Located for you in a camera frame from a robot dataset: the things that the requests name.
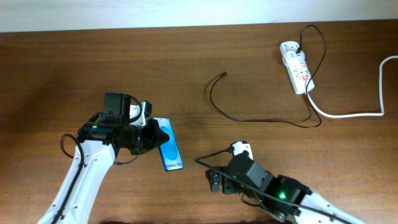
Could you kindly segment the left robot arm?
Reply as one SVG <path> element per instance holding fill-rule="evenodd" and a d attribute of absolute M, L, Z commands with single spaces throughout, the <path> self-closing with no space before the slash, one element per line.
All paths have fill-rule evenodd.
<path fill-rule="evenodd" d="M 72 164 L 40 223 L 87 223 L 100 185 L 122 148 L 138 156 L 170 139 L 151 118 L 152 105 L 123 93 L 106 93 L 103 110 L 94 114 L 76 136 Z"/>

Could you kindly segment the blue Galaxy smartphone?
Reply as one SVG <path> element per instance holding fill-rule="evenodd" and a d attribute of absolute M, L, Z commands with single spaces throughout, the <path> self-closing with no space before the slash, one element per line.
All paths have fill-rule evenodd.
<path fill-rule="evenodd" d="M 162 159 L 164 170 L 169 172 L 183 169 L 184 164 L 177 141 L 172 128 L 172 123 L 168 118 L 154 118 L 158 121 L 160 129 L 169 135 L 169 140 L 159 146 L 159 152 Z"/>

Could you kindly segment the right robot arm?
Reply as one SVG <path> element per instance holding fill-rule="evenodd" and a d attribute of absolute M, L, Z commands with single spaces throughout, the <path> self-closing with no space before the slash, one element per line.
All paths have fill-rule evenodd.
<path fill-rule="evenodd" d="M 196 162 L 211 171 L 213 192 L 217 192 L 221 185 L 226 195 L 243 194 L 256 201 L 254 207 L 262 209 L 279 222 L 363 223 L 298 180 L 284 175 L 273 176 L 252 160 L 247 151 L 233 156 L 229 164 L 223 167 L 213 167 L 201 159 Z"/>

